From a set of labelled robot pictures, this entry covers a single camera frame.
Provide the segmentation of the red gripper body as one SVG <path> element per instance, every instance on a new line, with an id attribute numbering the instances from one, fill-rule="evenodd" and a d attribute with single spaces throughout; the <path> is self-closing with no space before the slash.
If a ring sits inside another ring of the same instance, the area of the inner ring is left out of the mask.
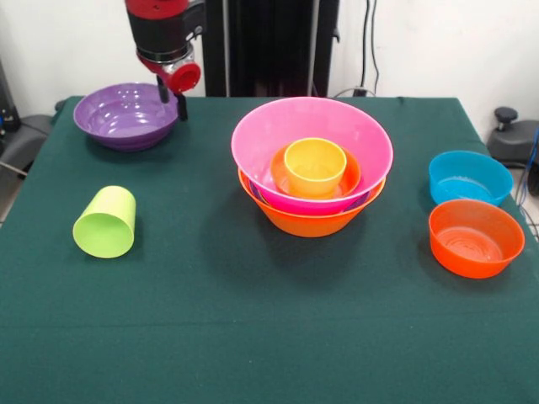
<path id="1" fill-rule="evenodd" d="M 171 61 L 151 61 L 140 51 L 137 56 L 141 63 L 175 94 L 193 89 L 200 80 L 200 67 L 195 62 L 193 48 L 188 48 L 184 56 L 175 57 Z"/>

